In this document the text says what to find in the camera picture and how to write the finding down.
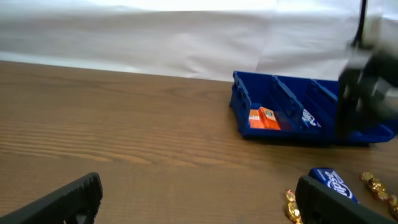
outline gold wrapped candy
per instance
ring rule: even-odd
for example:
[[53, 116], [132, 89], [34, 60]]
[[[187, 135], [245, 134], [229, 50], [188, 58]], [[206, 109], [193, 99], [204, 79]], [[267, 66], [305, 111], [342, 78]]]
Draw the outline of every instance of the gold wrapped candy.
[[286, 190], [287, 206], [286, 216], [296, 224], [302, 224], [300, 210], [296, 203], [296, 196], [291, 190]]
[[366, 185], [374, 192], [376, 198], [383, 202], [388, 202], [390, 214], [398, 220], [397, 196], [389, 196], [386, 192], [386, 186], [379, 179], [374, 178], [370, 171], [363, 172], [359, 177], [366, 182]]

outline wood grain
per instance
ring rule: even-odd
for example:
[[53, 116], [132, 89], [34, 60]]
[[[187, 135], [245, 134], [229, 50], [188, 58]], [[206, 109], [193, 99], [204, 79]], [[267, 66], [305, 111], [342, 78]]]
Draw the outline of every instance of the wood grain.
[[96, 223], [289, 223], [283, 192], [316, 166], [358, 180], [371, 169], [398, 194], [398, 142], [307, 147], [245, 141], [231, 83], [0, 62], [0, 215], [88, 172]]

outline blue storage container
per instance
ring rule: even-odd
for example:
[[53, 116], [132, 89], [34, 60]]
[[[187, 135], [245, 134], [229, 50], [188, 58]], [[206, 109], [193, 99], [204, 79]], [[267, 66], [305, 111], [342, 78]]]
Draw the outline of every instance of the blue storage container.
[[[234, 72], [229, 105], [244, 138], [300, 139], [328, 143], [387, 142], [395, 134], [383, 124], [362, 132], [351, 133], [348, 139], [336, 136], [335, 113], [338, 82], [309, 78], [283, 77], [248, 72]], [[274, 111], [281, 130], [250, 128], [250, 110], [265, 107]], [[306, 109], [319, 122], [320, 128], [307, 129], [302, 122]]]

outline brown wooden surface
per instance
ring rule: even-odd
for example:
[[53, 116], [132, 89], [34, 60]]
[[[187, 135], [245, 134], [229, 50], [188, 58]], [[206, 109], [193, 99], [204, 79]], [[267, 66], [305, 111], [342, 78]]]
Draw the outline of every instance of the brown wooden surface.
[[290, 223], [284, 190], [332, 167], [388, 216], [358, 175], [398, 194], [398, 142], [365, 147], [245, 141], [231, 83], [0, 63], [0, 216], [98, 172], [96, 223]]

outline blue package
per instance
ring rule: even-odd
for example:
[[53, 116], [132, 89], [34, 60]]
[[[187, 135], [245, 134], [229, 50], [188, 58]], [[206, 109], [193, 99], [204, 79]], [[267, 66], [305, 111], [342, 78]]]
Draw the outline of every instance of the blue package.
[[315, 180], [323, 183], [327, 187], [344, 195], [345, 197], [350, 198], [354, 202], [359, 203], [351, 190], [347, 187], [343, 179], [337, 174], [335, 170], [331, 168], [312, 168], [308, 175]]
[[301, 117], [301, 120], [304, 130], [318, 129], [321, 127], [318, 121], [306, 109], [303, 109], [303, 115]]

